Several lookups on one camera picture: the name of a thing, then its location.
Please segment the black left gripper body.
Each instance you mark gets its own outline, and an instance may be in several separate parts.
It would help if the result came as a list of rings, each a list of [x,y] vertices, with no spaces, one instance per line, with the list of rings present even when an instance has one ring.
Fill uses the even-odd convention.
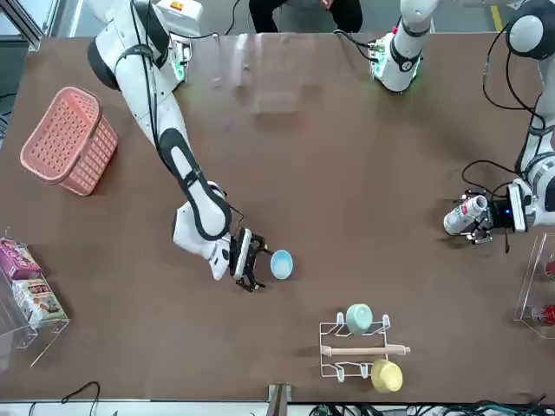
[[[488,225],[490,230],[512,229],[512,206],[509,197],[493,197],[488,202]]]

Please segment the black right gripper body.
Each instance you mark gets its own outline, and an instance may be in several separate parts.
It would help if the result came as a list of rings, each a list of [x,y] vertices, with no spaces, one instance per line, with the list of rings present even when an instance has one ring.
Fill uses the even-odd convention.
[[[248,278],[254,277],[254,267],[256,263],[257,255],[264,250],[264,238],[252,234],[251,240],[249,242],[247,256],[245,260],[244,276]]]

